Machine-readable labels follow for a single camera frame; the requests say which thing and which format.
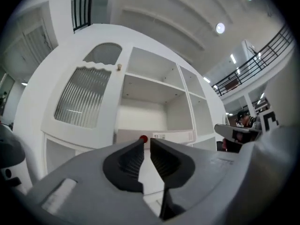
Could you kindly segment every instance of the black metal railing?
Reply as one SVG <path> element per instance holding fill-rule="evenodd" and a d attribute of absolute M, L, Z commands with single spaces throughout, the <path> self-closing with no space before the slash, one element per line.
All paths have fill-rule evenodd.
<path fill-rule="evenodd" d="M 91 25 L 92 0 L 72 0 L 73 31 Z"/>
<path fill-rule="evenodd" d="M 293 41 L 292 32 L 287 25 L 275 35 L 275 37 L 260 51 L 251 51 L 253 55 L 248 61 L 243 63 L 235 71 L 223 78 L 221 81 L 212 85 L 215 92 L 222 96 L 227 92 L 237 88 L 260 71 L 264 70 L 273 62 Z"/>

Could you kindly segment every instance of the white pillar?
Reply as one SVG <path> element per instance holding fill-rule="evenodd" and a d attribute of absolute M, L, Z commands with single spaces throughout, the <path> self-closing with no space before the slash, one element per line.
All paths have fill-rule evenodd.
<path fill-rule="evenodd" d="M 249 97 L 249 94 L 245 94 L 244 95 L 245 97 L 245 100 L 246 100 L 246 103 L 247 103 L 247 106 L 248 106 L 248 109 L 249 109 L 249 113 L 250 113 L 250 116 L 251 117 L 256 117 L 256 112 L 254 110 L 254 107 L 252 106 L 252 102 L 251 102 L 251 99 Z"/>

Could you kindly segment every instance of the cabinet door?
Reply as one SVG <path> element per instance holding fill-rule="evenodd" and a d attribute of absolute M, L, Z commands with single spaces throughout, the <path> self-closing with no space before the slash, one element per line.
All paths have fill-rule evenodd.
<path fill-rule="evenodd" d="M 69 66 L 50 96 L 41 130 L 79 146 L 112 145 L 123 80 L 117 65 Z"/>

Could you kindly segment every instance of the ribbed glass panel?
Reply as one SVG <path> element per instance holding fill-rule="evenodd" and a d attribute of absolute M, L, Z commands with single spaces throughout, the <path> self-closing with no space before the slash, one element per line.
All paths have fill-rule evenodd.
<path fill-rule="evenodd" d="M 60 97 L 54 118 L 84 128 L 96 127 L 111 71 L 77 68 Z"/>
<path fill-rule="evenodd" d="M 83 61 L 115 65 L 122 48 L 115 43 L 103 43 L 96 46 Z"/>

